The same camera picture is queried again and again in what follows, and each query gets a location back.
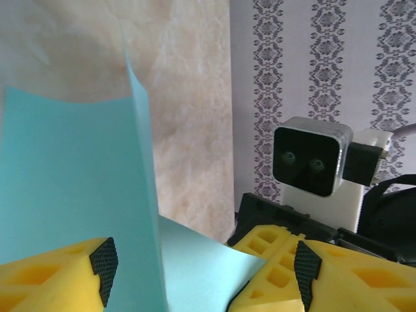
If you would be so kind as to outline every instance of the light blue sheet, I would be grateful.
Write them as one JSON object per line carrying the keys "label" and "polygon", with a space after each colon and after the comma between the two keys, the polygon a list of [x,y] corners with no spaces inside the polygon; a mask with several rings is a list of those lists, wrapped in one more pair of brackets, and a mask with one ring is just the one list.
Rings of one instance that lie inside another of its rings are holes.
{"label": "light blue sheet", "polygon": [[7,88],[0,263],[111,236],[120,264],[106,311],[165,312],[166,288],[171,312],[223,312],[264,261],[158,222],[147,93],[128,67],[133,98],[73,104]]}

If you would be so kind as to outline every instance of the beige wall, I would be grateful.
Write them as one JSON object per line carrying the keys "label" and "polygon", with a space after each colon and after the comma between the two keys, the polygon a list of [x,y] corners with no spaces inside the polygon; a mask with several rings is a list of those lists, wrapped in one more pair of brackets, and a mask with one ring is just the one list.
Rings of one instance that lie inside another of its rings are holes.
{"label": "beige wall", "polygon": [[160,212],[226,240],[234,210],[228,1],[7,2],[1,92],[9,84],[75,102],[129,96],[122,21],[149,92]]}

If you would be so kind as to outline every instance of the black plastic part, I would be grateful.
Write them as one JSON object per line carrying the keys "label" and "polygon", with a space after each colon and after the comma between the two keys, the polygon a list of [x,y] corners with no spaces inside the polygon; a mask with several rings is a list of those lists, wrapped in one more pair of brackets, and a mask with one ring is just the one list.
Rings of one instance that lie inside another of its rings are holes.
{"label": "black plastic part", "polygon": [[294,274],[298,281],[298,288],[305,312],[308,312],[313,299],[312,282],[319,277],[322,259],[309,248],[304,242],[300,241],[294,257]]}
{"label": "black plastic part", "polygon": [[246,286],[249,284],[249,282],[250,281],[248,281],[239,291],[238,291],[238,293],[237,294],[235,294],[235,296],[228,302],[228,305],[227,305],[227,309],[226,309],[226,312],[228,312],[228,310],[229,310],[229,307],[231,307],[231,304],[233,303],[233,301],[234,301],[234,299],[236,299],[236,297],[238,297],[239,296],[239,294],[244,290],[244,288],[246,288]]}
{"label": "black plastic part", "polygon": [[306,239],[330,242],[338,232],[332,227],[310,219],[309,215],[298,213],[292,207],[282,206],[265,200],[252,193],[242,196],[234,235],[227,241],[234,246],[255,226],[274,224],[286,227],[292,234],[304,234]]}
{"label": "black plastic part", "polygon": [[99,276],[99,295],[103,306],[106,307],[118,266],[116,245],[112,237],[90,254],[90,262],[92,271]]}
{"label": "black plastic part", "polygon": [[382,152],[378,146],[351,143],[346,153],[343,179],[369,187]]}

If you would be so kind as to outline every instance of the damask wallpaper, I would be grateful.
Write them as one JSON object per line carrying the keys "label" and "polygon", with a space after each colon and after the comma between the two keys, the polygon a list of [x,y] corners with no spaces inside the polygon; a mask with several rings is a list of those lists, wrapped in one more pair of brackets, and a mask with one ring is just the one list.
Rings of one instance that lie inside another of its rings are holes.
{"label": "damask wallpaper", "polygon": [[[392,131],[416,122],[416,0],[231,0],[235,203],[279,201],[274,130],[293,116]],[[380,181],[416,173],[416,135]]]}

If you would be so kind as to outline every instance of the blue paper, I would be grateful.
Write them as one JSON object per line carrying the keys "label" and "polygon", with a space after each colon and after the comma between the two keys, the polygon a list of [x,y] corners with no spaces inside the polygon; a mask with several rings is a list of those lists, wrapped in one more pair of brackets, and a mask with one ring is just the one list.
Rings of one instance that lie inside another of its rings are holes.
{"label": "blue paper", "polygon": [[0,263],[114,237],[119,267],[106,311],[165,312],[166,296],[170,312],[225,311],[264,261],[158,219],[148,96],[128,70],[133,98],[103,103],[7,88]]}

